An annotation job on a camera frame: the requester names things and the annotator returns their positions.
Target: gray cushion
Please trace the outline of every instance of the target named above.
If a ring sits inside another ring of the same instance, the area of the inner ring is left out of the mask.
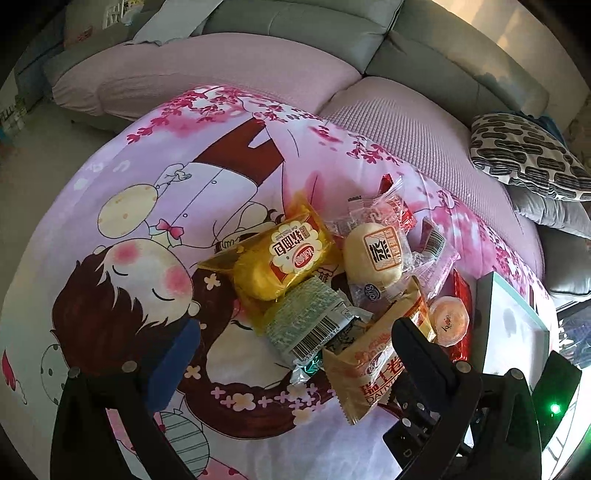
[[[439,52],[392,31],[367,75],[384,77],[422,93],[469,127],[475,115],[509,108]]]
[[[546,289],[561,300],[591,298],[589,241],[546,226],[539,226],[538,233],[544,249]]]
[[[438,51],[513,111],[540,116],[548,92],[494,41],[433,0],[406,0],[394,28]]]
[[[397,5],[399,0],[387,3]],[[363,72],[382,43],[387,30],[383,25],[391,20],[388,17],[380,25],[349,13],[302,3],[225,0],[210,15],[203,33],[238,32],[285,38],[328,52]]]
[[[516,213],[538,225],[591,239],[591,219],[582,203],[541,197],[524,187],[507,185],[506,188]]]

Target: pink sofa cover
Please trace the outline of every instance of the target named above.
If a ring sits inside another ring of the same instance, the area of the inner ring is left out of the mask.
[[[472,166],[470,131],[456,118],[420,93],[380,77],[339,93],[320,114],[375,140],[455,194],[543,277],[535,224],[515,214],[500,182]]]
[[[228,84],[318,112],[361,78],[329,53],[282,38],[216,33],[167,43],[120,44],[69,70],[53,87],[58,105],[136,120],[204,83]]]

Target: black and white pillow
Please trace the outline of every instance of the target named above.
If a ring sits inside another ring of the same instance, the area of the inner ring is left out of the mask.
[[[476,168],[507,185],[558,200],[591,200],[591,175],[542,127],[511,113],[487,113],[472,123]]]

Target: cartoon print blanket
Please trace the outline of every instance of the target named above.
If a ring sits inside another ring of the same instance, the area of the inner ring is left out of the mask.
[[[21,452],[34,473],[48,478],[68,367],[117,368],[188,314],[202,324],[202,344],[155,419],[195,476],[395,478],[399,467],[381,440],[394,418],[376,409],[350,427],[322,373],[289,385],[289,369],[254,335],[229,280],[196,266],[281,222],[296,192],[335,218],[348,197],[374,194],[385,173],[404,179],[418,225],[429,217],[460,252],[462,274],[495,270],[524,297],[533,292],[556,342],[539,279],[415,167],[315,115],[232,87],[199,87],[86,162],[37,227],[9,289],[0,323],[9,400],[0,421],[18,410],[41,433],[44,448]],[[419,237],[417,227],[411,246]],[[318,275],[334,288],[345,281],[339,265]],[[148,478],[117,413],[109,418],[132,472]],[[13,441],[31,434],[26,423],[8,431]]]

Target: throw pillow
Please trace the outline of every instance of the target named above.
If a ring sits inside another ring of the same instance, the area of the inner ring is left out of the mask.
[[[580,202],[541,197],[523,187],[507,185],[513,210],[531,221],[591,239],[591,219]]]
[[[528,119],[487,113],[472,123],[473,165],[507,185],[558,200],[591,200],[591,175],[558,140]]]

